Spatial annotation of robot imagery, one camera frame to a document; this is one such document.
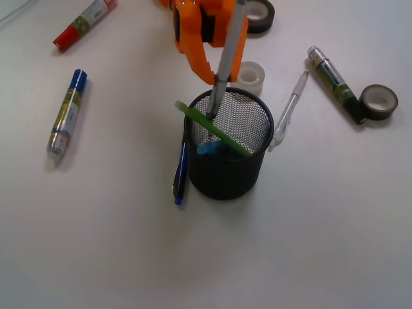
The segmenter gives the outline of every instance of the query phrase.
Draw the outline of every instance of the pen holder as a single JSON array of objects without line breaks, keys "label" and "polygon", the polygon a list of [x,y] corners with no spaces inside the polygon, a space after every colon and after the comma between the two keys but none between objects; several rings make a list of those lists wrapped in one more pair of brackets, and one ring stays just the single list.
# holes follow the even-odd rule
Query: pen holder
[{"label": "pen holder", "polygon": [[[212,91],[205,92],[190,105],[206,114]],[[213,124],[250,151],[244,157],[229,146],[218,156],[198,154],[200,144],[219,140],[204,127],[185,117],[189,145],[189,177],[204,195],[216,200],[232,200],[248,192],[259,177],[266,149],[274,135],[269,109],[255,95],[237,88],[227,88]]]}]

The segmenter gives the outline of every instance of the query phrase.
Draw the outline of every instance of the red marker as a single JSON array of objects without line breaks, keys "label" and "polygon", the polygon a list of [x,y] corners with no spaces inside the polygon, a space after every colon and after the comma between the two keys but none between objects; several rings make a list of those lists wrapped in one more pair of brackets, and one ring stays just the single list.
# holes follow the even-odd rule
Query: red marker
[{"label": "red marker", "polygon": [[116,4],[117,0],[95,0],[53,43],[64,52]]}]

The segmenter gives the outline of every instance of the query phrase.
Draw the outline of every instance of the green marker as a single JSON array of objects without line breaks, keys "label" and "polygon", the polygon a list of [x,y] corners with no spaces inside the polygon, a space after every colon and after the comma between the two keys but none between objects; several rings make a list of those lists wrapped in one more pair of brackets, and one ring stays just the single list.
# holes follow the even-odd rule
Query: green marker
[{"label": "green marker", "polygon": [[188,116],[193,121],[196,121],[199,125],[204,127],[206,130],[211,132],[212,134],[216,135],[222,141],[224,141],[229,147],[233,150],[237,151],[243,156],[250,156],[250,152],[247,151],[242,145],[237,143],[233,138],[231,138],[226,133],[219,130],[216,126],[213,125],[212,121],[207,119],[204,114],[199,112],[196,108],[190,108],[186,104],[180,101],[176,101],[175,106],[180,110],[183,111],[186,116]]},{"label": "green marker", "polygon": [[366,112],[335,66],[316,46],[308,50],[309,59],[325,85],[357,124],[366,120]]}]

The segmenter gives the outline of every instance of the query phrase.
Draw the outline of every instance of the blue object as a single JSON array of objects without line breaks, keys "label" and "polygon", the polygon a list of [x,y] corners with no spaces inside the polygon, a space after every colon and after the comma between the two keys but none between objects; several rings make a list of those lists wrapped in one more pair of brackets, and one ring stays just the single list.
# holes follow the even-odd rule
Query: blue object
[{"label": "blue object", "polygon": [[70,87],[76,89],[77,92],[80,94],[83,94],[83,89],[84,85],[86,84],[86,79],[88,75],[86,74],[85,71],[77,69],[75,71],[75,74],[73,75],[73,78],[71,79]]},{"label": "blue object", "polygon": [[186,136],[183,134],[182,150],[180,151],[179,165],[176,170],[173,182],[174,203],[181,205],[185,194],[185,184],[187,176],[187,143]]},{"label": "blue object", "polygon": [[224,141],[218,140],[216,142],[209,142],[199,145],[197,152],[199,155],[216,156],[223,150],[225,146],[226,143]]}]

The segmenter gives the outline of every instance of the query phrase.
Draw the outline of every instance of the black tape roll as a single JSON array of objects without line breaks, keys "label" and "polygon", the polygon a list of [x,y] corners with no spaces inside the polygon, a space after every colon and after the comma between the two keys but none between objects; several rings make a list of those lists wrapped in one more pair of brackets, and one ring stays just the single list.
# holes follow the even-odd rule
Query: black tape roll
[{"label": "black tape roll", "polygon": [[398,97],[391,89],[382,85],[366,87],[359,98],[370,120],[388,119],[398,107]]},{"label": "black tape roll", "polygon": [[[268,0],[248,0],[247,13],[249,21],[247,33],[262,33],[272,27],[275,18],[275,8]],[[250,18],[249,16],[252,15],[260,18]]]}]

